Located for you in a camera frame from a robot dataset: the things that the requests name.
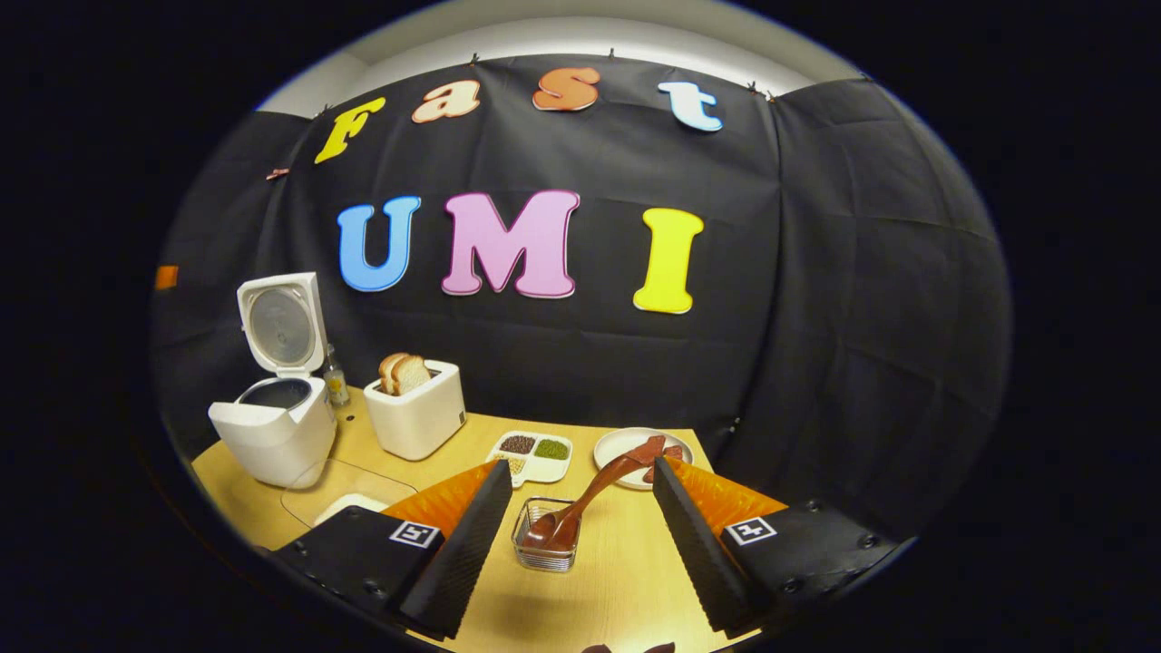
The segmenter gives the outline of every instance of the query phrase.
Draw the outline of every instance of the yellow letter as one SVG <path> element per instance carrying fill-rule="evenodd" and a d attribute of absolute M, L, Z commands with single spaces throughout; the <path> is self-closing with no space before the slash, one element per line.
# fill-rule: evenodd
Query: yellow letter
<path fill-rule="evenodd" d="M 362 125 L 367 124 L 367 116 L 382 109 L 385 103 L 387 100 L 375 98 L 366 105 L 359 105 L 349 112 L 342 112 L 334 116 L 334 129 L 331 130 L 326 145 L 323 145 L 323 151 L 315 157 L 315 163 L 318 164 L 341 155 L 347 149 L 347 138 L 353 138 L 355 134 L 359 134 Z"/>
<path fill-rule="evenodd" d="M 654 236 L 646 285 L 633 294 L 633 306 L 656 313 L 686 313 L 693 308 L 693 297 L 685 292 L 690 247 L 705 223 L 692 213 L 677 209 L 649 209 L 642 218 Z"/>

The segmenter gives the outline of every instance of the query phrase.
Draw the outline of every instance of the white plate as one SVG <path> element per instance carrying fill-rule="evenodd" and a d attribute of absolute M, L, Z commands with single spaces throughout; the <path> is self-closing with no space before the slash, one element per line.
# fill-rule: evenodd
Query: white plate
<path fill-rule="evenodd" d="M 603 469 L 605 465 L 608 465 L 618 455 L 646 444 L 646 440 L 650 436 L 665 436 L 665 446 L 679 445 L 682 447 L 682 459 L 693 464 L 693 450 L 690 449 L 690 445 L 664 431 L 642 426 L 606 433 L 605 437 L 597 442 L 597 446 L 593 447 L 592 459 L 597 462 L 597 468 Z M 616 481 L 616 485 L 634 489 L 652 489 L 652 483 L 644 482 L 646 472 L 648 469 L 637 469 L 632 474 L 626 474 Z"/>

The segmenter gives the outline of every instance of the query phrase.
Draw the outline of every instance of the glass bottle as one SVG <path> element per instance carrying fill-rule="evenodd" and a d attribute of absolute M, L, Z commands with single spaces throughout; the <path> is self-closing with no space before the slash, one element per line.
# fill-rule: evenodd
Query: glass bottle
<path fill-rule="evenodd" d="M 342 366 L 334 358 L 334 345 L 326 344 L 326 363 L 323 364 L 323 380 L 326 381 L 326 390 L 331 394 L 331 406 L 341 408 L 351 403 L 351 393 L 347 392 L 347 376 L 342 373 Z"/>

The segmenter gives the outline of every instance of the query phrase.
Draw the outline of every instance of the letter m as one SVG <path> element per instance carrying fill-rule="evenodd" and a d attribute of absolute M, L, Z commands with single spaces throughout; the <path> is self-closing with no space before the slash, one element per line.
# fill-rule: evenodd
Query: letter m
<path fill-rule="evenodd" d="M 452 214 L 452 271 L 444 279 L 449 295 L 473 295 L 483 287 L 475 273 L 475 259 L 488 275 L 492 290 L 507 286 L 524 254 L 524 274 L 515 290 L 529 297 L 561 299 L 576 284 L 568 274 L 569 216 L 580 206 L 571 191 L 541 191 L 524 206 L 512 223 L 504 221 L 485 193 L 467 193 L 447 201 Z"/>

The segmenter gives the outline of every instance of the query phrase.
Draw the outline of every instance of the toast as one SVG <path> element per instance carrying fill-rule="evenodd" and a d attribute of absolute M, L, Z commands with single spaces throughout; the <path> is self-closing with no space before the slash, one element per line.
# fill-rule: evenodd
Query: toast
<path fill-rule="evenodd" d="M 418 356 L 401 358 L 391 368 L 391 380 L 395 381 L 395 392 L 398 396 L 410 393 L 431 379 L 432 373 L 424 365 L 424 359 Z"/>
<path fill-rule="evenodd" d="M 397 363 L 399 363 L 401 360 L 403 360 L 409 356 L 411 354 L 406 352 L 392 353 L 391 356 L 384 358 L 383 361 L 378 364 L 378 380 L 380 380 L 378 389 L 382 390 L 383 394 L 398 396 L 399 388 L 396 385 L 396 381 L 391 379 L 391 369 L 395 368 L 395 365 Z"/>
<path fill-rule="evenodd" d="M 399 352 L 378 364 L 378 378 L 384 394 L 402 396 L 430 381 L 432 375 L 421 357 Z"/>

